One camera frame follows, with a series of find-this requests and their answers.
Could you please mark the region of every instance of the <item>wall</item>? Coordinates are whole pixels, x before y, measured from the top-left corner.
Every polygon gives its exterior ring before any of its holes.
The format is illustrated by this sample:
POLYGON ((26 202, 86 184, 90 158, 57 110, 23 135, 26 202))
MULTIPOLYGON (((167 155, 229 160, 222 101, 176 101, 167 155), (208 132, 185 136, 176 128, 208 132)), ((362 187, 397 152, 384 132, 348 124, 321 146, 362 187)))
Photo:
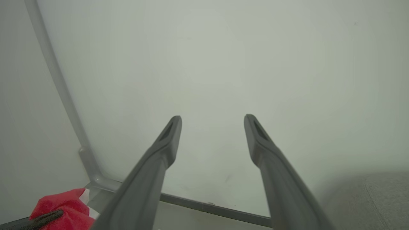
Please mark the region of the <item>wall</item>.
POLYGON ((79 148, 24 1, 0 1, 0 224, 85 186, 79 148))
POLYGON ((322 202, 407 170, 409 10, 400 0, 39 0, 105 173, 123 180, 173 115, 163 192, 269 215, 253 113, 322 202))

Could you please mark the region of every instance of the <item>floor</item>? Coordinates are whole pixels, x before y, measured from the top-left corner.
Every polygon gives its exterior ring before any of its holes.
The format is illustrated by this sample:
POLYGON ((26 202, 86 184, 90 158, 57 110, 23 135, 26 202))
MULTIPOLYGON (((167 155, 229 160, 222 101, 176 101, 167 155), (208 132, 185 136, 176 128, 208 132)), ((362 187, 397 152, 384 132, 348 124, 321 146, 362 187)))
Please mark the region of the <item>floor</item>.
MULTIPOLYGON (((90 189, 88 206, 101 213, 114 193, 87 186, 90 189)), ((233 220, 186 207, 159 202, 154 230, 268 230, 260 225, 233 220)))

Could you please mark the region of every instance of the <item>red fabric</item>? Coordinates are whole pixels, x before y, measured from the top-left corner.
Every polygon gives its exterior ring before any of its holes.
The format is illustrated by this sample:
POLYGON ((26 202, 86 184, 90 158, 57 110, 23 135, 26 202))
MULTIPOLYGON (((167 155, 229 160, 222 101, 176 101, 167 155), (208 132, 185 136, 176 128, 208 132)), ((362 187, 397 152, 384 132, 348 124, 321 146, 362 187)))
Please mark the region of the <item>red fabric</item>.
POLYGON ((41 230, 88 230, 94 219, 88 216, 90 209, 87 205, 79 200, 84 191, 85 188, 73 189, 41 198, 31 213, 30 220, 55 210, 63 210, 64 214, 60 218, 42 227, 41 230))

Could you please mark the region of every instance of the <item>dark gray baseboard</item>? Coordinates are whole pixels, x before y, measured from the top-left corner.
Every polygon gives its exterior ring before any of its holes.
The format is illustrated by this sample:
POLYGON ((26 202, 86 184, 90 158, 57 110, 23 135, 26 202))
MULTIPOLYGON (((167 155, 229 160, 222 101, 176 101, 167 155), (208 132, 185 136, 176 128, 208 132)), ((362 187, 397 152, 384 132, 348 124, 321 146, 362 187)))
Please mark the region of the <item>dark gray baseboard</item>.
POLYGON ((160 201, 271 228, 271 218, 162 193, 160 201))

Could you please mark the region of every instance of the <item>gray upholstered furniture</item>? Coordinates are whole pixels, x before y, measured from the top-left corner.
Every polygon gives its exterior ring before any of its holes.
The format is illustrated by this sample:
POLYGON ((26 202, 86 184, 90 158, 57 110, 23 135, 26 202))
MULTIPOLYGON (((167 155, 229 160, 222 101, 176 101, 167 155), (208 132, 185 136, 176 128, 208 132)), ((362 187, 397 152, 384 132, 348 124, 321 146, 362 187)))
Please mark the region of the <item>gray upholstered furniture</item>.
POLYGON ((339 230, 409 229, 409 172, 357 178, 337 190, 324 209, 339 230))

